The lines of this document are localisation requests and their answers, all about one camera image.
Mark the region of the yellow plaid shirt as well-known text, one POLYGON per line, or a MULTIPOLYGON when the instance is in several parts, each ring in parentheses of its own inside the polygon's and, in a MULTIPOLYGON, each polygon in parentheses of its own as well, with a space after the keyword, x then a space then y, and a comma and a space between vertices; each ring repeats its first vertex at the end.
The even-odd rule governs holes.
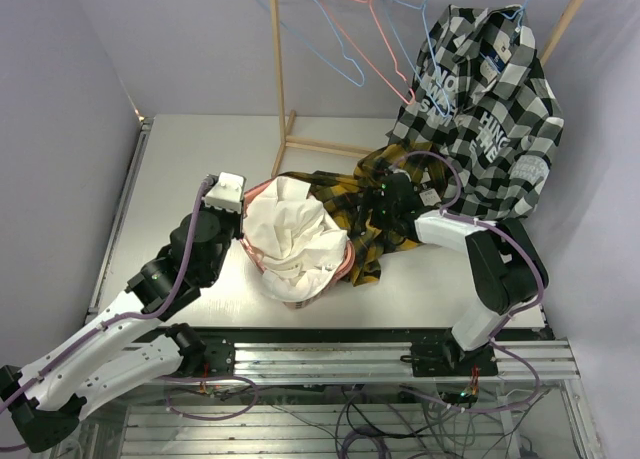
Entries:
POLYGON ((355 250, 355 259, 347 279, 355 287, 375 283, 381 276, 380 258, 389 253, 408 251, 419 246, 404 233, 372 223, 374 205, 381 199, 383 179, 391 174, 391 167, 402 167, 409 174, 413 186, 430 179, 430 187, 442 195, 447 188, 445 165, 424 153, 438 151, 431 142, 410 144, 406 141, 380 148, 362 158, 350 175, 327 171, 285 172, 310 185, 310 193, 329 212, 334 222, 347 231, 355 250))

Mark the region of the black white checkered shirt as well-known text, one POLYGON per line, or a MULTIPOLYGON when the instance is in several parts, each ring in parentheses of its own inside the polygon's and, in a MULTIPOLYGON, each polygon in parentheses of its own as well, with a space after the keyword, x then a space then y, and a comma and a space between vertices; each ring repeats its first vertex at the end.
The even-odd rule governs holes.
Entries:
POLYGON ((452 117, 436 114, 424 89, 401 106, 393 143, 431 142, 459 176, 443 199, 452 211, 486 220, 525 218, 537 207, 564 118, 524 16, 520 33, 506 8, 448 6, 430 30, 452 117))

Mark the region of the blue hanger of plaid shirt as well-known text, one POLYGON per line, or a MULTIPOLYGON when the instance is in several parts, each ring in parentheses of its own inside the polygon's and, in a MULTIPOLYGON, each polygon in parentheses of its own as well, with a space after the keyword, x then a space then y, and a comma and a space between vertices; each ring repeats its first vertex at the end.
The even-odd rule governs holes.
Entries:
POLYGON ((427 18, 429 0, 381 0, 384 16, 412 73, 411 91, 418 102, 418 88, 424 89, 437 115, 452 117, 453 105, 444 86, 443 70, 437 61, 427 18))

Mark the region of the pink hanger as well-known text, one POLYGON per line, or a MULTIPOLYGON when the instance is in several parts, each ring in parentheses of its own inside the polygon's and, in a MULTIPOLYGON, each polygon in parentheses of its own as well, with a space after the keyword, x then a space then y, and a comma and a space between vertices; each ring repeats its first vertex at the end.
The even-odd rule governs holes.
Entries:
POLYGON ((415 92, 410 85, 409 78, 401 70, 398 57, 385 32, 385 28, 382 26, 381 19, 376 11, 376 0, 318 0, 318 2, 322 6, 329 7, 329 19, 374 75, 377 76, 404 105, 410 105, 414 102, 416 99, 415 92), (377 59, 371 47, 362 48, 361 40, 356 37, 356 31, 351 31, 342 24, 338 16, 334 13, 335 7, 329 5, 330 2, 337 2, 338 6, 362 6, 366 10, 368 18, 373 23, 373 28, 376 31, 376 38, 382 46, 382 54, 387 56, 386 61, 393 67, 394 79, 391 79, 381 68, 382 63, 377 59))

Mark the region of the blue wire hanger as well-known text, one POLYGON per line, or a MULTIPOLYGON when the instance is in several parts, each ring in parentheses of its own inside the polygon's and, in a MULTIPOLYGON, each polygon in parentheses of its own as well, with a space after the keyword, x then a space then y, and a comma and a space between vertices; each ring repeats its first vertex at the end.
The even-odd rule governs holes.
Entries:
POLYGON ((362 88, 366 75, 343 34, 319 0, 283 0, 279 23, 311 53, 352 85, 362 88))

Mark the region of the blue hanger of checkered shirt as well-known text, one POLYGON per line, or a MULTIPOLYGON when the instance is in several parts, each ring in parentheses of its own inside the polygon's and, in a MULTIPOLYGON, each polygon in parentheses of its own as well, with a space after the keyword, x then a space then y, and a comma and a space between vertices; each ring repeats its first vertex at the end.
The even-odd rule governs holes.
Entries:
POLYGON ((511 12, 503 12, 502 16, 509 21, 512 21, 514 26, 514 32, 520 33, 522 29, 522 24, 524 20, 524 15, 531 0, 524 0, 524 2, 517 8, 511 12))

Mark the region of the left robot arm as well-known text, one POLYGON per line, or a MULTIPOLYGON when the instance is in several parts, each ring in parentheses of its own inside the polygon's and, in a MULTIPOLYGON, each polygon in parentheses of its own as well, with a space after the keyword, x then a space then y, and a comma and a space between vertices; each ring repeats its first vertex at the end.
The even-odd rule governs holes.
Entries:
POLYGON ((218 279, 242 236, 241 205, 202 205, 116 299, 72 337, 22 367, 1 369, 1 408, 33 453, 66 439, 102 405, 159 377, 228 375, 186 323, 169 320, 218 279))

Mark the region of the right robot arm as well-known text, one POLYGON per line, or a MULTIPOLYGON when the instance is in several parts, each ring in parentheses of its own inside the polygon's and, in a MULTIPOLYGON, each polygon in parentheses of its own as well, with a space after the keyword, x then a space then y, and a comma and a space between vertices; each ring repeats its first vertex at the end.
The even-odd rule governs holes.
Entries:
POLYGON ((402 173, 388 175, 366 192, 363 207, 370 224, 384 233, 467 257, 475 299, 448 331, 440 352, 442 366, 452 374, 471 368, 476 353, 548 286, 546 268, 518 219, 486 222, 451 215, 428 205, 402 173))

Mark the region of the plaid shirt paper tag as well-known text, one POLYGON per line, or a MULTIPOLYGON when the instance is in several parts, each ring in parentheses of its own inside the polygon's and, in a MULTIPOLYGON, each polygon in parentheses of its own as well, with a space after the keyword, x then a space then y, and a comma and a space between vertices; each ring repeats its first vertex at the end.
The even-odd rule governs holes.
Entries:
POLYGON ((419 197, 425 206, 436 206, 440 203, 440 197, 435 189, 425 189, 419 193, 419 197))

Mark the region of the aluminium frame base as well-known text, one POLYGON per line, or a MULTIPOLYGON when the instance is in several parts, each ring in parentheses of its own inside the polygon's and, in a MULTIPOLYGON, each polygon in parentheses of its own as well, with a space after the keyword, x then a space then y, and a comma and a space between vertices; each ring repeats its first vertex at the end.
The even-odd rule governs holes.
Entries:
MULTIPOLYGON (((197 211, 200 206, 206 205, 204 196, 215 184, 218 175, 208 176, 202 181, 196 195, 193 211, 190 214, 197 211)), ((245 185, 243 226, 246 221, 246 210, 255 199, 256 194, 255 189, 248 188, 245 185)), ((249 255, 254 255, 256 252, 255 245, 245 233, 243 239, 235 239, 231 244, 233 242, 238 242, 249 255)), ((526 304, 517 314, 537 306, 542 299, 542 295, 543 293, 539 299, 526 304)), ((472 377, 476 375, 477 366, 481 360, 493 358, 512 360, 520 364, 526 372, 532 372, 534 367, 531 360, 518 354, 516 344, 499 341, 498 334, 479 352, 473 354, 470 359, 455 366, 451 366, 443 356, 443 345, 446 337, 440 343, 439 352, 434 352, 425 343, 417 343, 412 345, 405 355, 391 360, 383 359, 383 344, 379 341, 358 343, 336 339, 316 344, 303 341, 300 344, 283 343, 279 345, 260 342, 257 344, 258 372, 255 376, 248 376, 236 371, 235 362, 239 349, 228 341, 221 341, 214 346, 207 345, 207 347, 212 358, 227 357, 229 359, 228 375, 213 371, 206 372, 198 377, 177 378, 164 376, 152 380, 186 384, 207 381, 236 381, 252 387, 259 382, 284 386, 303 384, 328 385, 346 382, 361 384, 367 380, 376 382, 386 380, 390 376, 391 368, 404 367, 405 379, 413 382, 446 376, 472 377)))

